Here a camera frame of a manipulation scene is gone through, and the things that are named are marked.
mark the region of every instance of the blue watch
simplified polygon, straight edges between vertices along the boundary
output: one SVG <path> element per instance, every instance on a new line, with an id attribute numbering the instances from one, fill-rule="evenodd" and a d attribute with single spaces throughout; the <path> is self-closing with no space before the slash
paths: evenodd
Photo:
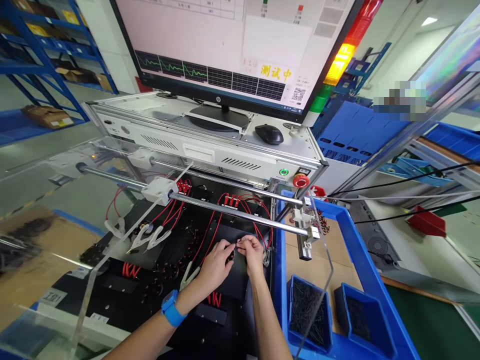
<path id="1" fill-rule="evenodd" d="M 175 307 L 178 295 L 178 290 L 172 290 L 161 302 L 161 313 L 165 315 L 170 325 L 174 328 L 179 327 L 182 321 L 187 317 L 187 315 L 182 316 Z"/>

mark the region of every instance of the yellow light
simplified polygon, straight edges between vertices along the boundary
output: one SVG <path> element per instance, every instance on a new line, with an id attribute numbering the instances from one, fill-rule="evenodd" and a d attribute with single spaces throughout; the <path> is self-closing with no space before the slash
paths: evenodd
<path id="1" fill-rule="evenodd" d="M 328 74 L 323 82 L 324 84 L 337 86 L 356 48 L 354 45 L 342 44 L 338 54 L 335 56 L 335 60 L 331 63 L 330 70 L 328 70 Z"/>

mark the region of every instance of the qr code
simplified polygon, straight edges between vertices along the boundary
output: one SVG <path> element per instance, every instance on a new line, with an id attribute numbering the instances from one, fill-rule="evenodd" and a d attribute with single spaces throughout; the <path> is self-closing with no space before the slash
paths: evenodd
<path id="1" fill-rule="evenodd" d="M 291 99 L 295 101 L 302 101 L 302 99 L 304 98 L 304 95 L 305 95 L 305 89 L 296 87 Z"/>

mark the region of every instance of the red emergency stop button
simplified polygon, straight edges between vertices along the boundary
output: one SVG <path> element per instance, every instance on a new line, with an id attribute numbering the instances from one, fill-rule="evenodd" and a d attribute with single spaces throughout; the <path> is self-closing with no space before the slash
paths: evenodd
<path id="1" fill-rule="evenodd" d="M 299 189 L 306 188 L 310 184 L 310 179 L 307 175 L 298 173 L 293 177 L 293 186 Z"/>

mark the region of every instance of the wrist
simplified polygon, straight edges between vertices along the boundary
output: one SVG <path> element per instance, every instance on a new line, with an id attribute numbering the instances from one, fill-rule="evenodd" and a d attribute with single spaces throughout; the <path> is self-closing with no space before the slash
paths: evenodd
<path id="1" fill-rule="evenodd" d="M 196 307 L 207 295 L 204 295 L 204 290 L 199 286 L 197 279 L 194 279 L 186 288 L 184 288 L 179 294 L 175 303 L 175 307 L 178 312 L 185 316 L 194 307 Z"/>

